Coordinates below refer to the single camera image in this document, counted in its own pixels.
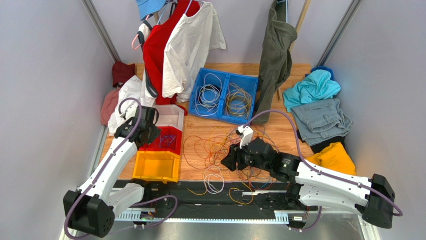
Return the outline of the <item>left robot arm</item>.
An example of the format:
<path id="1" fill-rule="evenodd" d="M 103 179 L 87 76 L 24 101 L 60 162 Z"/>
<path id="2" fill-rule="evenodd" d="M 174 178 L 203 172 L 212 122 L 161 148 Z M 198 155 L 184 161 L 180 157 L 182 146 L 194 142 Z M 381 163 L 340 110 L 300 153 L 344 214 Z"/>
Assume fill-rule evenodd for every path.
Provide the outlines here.
<path id="1" fill-rule="evenodd" d="M 124 122 L 115 132 L 107 155 L 88 180 L 77 191 L 68 191 L 63 198 L 65 211 L 64 232 L 76 239 L 70 230 L 85 236 L 106 237 L 118 215 L 140 202 L 145 188 L 129 183 L 112 193 L 115 183 L 140 147 L 153 143 L 161 133 L 156 126 L 160 113 L 156 108 L 130 107 Z"/>

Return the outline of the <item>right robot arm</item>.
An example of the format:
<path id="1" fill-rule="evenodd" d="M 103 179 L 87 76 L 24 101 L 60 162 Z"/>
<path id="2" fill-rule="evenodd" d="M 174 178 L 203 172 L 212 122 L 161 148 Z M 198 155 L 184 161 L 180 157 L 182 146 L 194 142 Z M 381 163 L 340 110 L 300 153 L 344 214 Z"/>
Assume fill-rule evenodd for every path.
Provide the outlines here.
<path id="1" fill-rule="evenodd" d="M 391 229 L 397 215 L 396 194 L 386 177 L 353 176 L 305 163 L 298 156 L 276 151 L 260 138 L 245 146 L 231 145 L 220 163 L 232 172 L 252 167 L 290 183 L 286 198 L 298 205 L 351 212 L 383 229 Z"/>

